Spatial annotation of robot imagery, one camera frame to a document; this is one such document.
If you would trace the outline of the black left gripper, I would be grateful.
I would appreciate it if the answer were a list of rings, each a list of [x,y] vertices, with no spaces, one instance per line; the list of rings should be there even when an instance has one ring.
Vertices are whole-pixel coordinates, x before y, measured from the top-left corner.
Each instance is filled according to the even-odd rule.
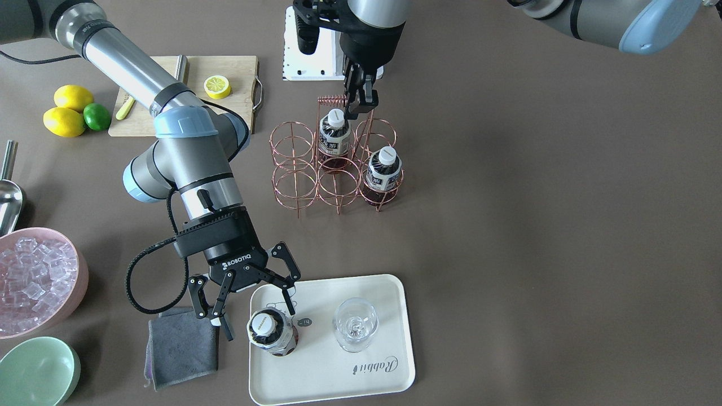
[[[352,121],[358,119],[360,113],[369,113],[378,106],[377,90],[373,88],[377,69],[366,72],[359,63],[345,56],[344,76],[345,119]]]

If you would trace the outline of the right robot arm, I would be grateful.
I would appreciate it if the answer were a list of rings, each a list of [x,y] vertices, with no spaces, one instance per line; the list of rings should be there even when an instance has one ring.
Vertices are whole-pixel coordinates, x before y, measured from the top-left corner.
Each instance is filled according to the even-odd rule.
[[[196,317],[222,327],[234,337],[225,316],[229,293],[266,282],[278,287],[287,311],[296,309],[291,294],[300,271],[278,242],[264,249],[243,204],[230,160],[249,141],[245,121],[234,113],[216,114],[183,82],[142,51],[111,23],[93,1],[3,1],[2,43],[51,38],[90,62],[153,117],[156,141],[135,157],[123,174],[124,186],[136,200],[169,200],[180,193],[188,222],[182,231],[157,242],[129,264],[126,294],[145,314],[131,292],[131,274],[142,257],[173,245],[183,260],[203,253],[209,272],[184,277]]]

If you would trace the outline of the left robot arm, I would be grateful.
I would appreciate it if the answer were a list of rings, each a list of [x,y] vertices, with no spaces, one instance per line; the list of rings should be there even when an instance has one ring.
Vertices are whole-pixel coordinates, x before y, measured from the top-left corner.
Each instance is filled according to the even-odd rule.
[[[294,1],[296,36],[302,54],[316,51],[320,30],[340,32],[345,54],[345,119],[371,113],[377,70],[394,56],[410,12],[410,1]]]

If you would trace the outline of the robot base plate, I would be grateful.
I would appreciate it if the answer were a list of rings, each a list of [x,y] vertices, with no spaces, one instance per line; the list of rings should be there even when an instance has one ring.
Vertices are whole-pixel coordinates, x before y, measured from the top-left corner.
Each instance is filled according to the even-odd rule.
[[[351,1],[351,10],[364,23],[389,28],[407,20],[410,3],[407,1]],[[345,54],[340,48],[340,32],[320,28],[314,53],[306,55],[297,38],[296,11],[285,12],[284,62],[282,78],[287,81],[328,81],[344,78]]]

